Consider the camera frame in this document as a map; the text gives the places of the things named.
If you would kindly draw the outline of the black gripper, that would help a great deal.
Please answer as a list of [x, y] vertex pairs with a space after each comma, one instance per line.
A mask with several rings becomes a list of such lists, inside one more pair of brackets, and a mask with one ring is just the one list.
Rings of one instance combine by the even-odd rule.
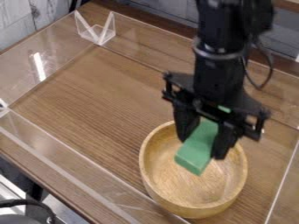
[[182, 142], [201, 124], [217, 124], [210, 156], [223, 160], [242, 137], [259, 140], [270, 117], [269, 109], [246, 89], [249, 54], [197, 56], [193, 74], [169, 71], [163, 74], [163, 98], [173, 104], [177, 135]]

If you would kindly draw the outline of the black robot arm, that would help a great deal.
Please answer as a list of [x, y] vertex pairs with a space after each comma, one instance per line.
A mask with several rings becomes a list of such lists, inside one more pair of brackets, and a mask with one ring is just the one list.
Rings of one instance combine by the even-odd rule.
[[199, 28], [193, 42], [194, 73], [163, 74], [163, 98], [173, 103], [178, 137], [186, 140], [201, 119], [217, 123], [210, 157], [223, 159], [242, 137], [259, 140], [270, 110], [250, 96], [251, 46], [273, 28], [271, 0], [195, 0]]

